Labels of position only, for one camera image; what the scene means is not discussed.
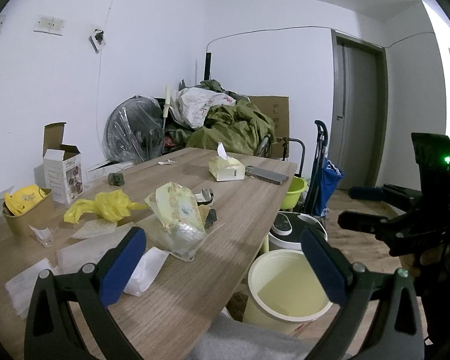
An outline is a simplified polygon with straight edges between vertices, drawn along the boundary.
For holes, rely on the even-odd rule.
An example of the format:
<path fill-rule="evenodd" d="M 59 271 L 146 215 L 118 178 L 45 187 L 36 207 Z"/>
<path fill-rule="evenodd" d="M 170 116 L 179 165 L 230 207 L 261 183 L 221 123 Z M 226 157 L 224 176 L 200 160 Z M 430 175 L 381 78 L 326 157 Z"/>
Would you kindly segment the right hand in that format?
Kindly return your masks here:
<path fill-rule="evenodd" d="M 450 244 L 440 244 L 434 250 L 399 257 L 401 266 L 418 275 L 423 269 L 435 266 L 450 267 Z"/>

